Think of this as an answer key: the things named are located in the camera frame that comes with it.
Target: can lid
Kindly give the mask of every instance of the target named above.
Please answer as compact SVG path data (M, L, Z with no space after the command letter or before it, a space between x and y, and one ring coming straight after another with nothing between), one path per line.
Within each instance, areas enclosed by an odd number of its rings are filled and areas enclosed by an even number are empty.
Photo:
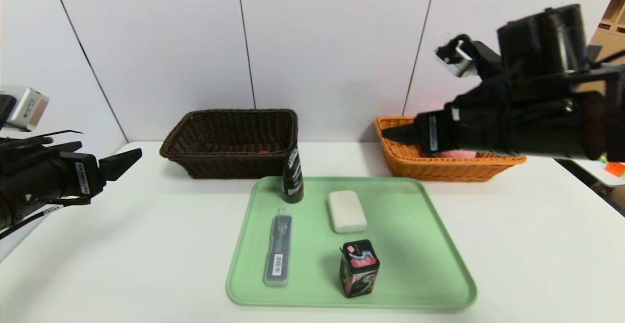
M370 272L380 267L380 260L368 239L346 242L341 251L353 274Z

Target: pink object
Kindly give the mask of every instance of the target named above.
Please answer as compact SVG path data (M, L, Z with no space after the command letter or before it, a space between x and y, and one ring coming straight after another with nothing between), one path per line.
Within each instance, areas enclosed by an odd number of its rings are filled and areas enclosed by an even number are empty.
M475 151L465 151L465 150L451 150L445 151L438 154L440 158L450 158L450 159L474 159L477 152Z

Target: soap bar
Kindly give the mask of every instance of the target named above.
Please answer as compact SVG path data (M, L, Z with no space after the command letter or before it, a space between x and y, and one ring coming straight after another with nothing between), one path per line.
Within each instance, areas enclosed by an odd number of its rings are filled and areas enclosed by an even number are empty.
M328 204L335 232L360 232L367 227L367 219L355 192L350 190L331 192Z

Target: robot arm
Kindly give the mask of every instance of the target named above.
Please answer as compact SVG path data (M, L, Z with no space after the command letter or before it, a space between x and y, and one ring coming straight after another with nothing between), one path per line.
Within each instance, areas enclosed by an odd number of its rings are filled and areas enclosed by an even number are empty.
M458 36L436 51L458 77L482 83L417 114L413 124L385 129L385 138L418 145L426 154L477 150L555 158L625 161L625 66L587 57L579 5L546 9L498 30L501 56ZM600 81L604 93L578 92Z
M47 103L29 87L0 86L0 127L34 130ZM134 149L98 161L76 152L80 141L49 145L51 136L66 132L73 131L0 139L0 241L50 212L91 203L107 181L116 181L141 158L141 149ZM55 206L43 210L45 205Z

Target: black spray can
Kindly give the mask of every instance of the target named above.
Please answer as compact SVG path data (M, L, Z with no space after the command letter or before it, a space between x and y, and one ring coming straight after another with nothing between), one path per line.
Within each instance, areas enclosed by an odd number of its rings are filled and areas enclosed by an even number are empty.
M304 178L299 162L297 144L284 161L282 174L282 198L288 203L297 203L304 198Z

